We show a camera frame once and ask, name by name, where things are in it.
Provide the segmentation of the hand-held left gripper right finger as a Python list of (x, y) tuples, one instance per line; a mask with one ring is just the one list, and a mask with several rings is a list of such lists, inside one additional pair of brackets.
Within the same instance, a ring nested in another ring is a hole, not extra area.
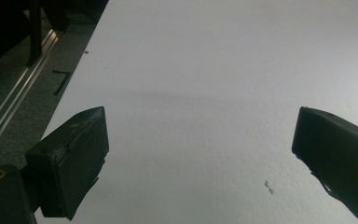
[(292, 152), (327, 194), (358, 218), (358, 126), (329, 112), (302, 107)]

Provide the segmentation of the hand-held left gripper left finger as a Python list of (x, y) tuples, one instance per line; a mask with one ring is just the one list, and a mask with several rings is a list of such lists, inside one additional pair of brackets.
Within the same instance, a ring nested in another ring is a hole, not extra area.
[(73, 115), (28, 150), (27, 167), (40, 183), (43, 216), (72, 219), (97, 181), (108, 152), (102, 106)]

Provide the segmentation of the black metal stand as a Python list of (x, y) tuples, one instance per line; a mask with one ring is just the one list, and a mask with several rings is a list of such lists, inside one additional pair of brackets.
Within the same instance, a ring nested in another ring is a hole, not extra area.
[(42, 54), (41, 4), (39, 0), (29, 0), (30, 16), (30, 56), (27, 65), (32, 66)]

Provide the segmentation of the silver metal rail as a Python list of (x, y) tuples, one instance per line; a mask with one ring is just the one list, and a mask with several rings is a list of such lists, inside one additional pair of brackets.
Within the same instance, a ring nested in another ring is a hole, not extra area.
[(50, 53), (59, 41), (61, 34), (62, 32), (59, 31), (48, 31), (41, 44), (42, 54), (36, 58), (33, 65), (26, 67), (21, 72), (14, 87), (7, 94), (2, 104), (0, 104), (0, 137), (18, 110), (25, 96), (41, 74), (41, 71), (48, 61)]

